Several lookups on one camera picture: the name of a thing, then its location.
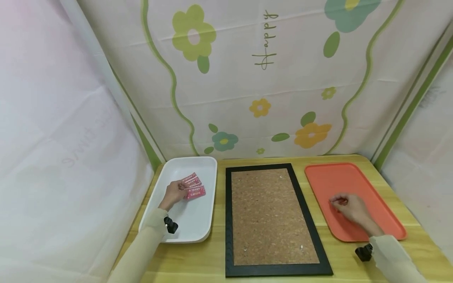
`cork board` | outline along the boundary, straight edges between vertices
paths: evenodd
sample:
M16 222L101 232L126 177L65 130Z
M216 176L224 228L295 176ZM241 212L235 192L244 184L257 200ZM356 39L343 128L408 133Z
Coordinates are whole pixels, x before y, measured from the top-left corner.
M332 274L291 164L226 172L227 277Z

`stack of cards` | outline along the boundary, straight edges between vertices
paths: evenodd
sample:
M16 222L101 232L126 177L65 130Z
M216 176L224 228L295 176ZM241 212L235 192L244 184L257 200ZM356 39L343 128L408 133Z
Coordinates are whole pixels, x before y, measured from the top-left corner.
M189 188L186 189L189 191L189 194L187 194L184 199L192 200L206 195L206 190L204 189L204 186L201 184L200 178L198 178L195 172L190 176L184 178L183 182L189 185Z

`floral backdrop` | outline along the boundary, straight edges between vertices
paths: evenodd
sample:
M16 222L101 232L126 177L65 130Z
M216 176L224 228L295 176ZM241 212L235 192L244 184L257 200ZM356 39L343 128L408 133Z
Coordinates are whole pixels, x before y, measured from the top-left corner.
M166 159L379 154L453 14L447 0L79 3Z

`beige sleeve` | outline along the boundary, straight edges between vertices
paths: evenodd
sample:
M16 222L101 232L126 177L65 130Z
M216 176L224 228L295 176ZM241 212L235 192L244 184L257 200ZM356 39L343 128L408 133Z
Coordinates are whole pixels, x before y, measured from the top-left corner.
M390 283L426 283L399 242L391 235L371 237L376 267Z
M167 230L164 223L167 211L158 208L148 215L143 222L144 227L110 274L107 283L140 282Z

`white curtain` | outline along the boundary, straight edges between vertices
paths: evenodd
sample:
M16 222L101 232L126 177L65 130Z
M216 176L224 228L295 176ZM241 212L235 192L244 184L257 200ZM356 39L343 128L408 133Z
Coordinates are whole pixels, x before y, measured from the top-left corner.
M453 15L450 0L78 3L166 159L381 162Z
M0 278L103 282L152 178L57 0L0 9Z
M442 69L382 168L453 263L453 60Z

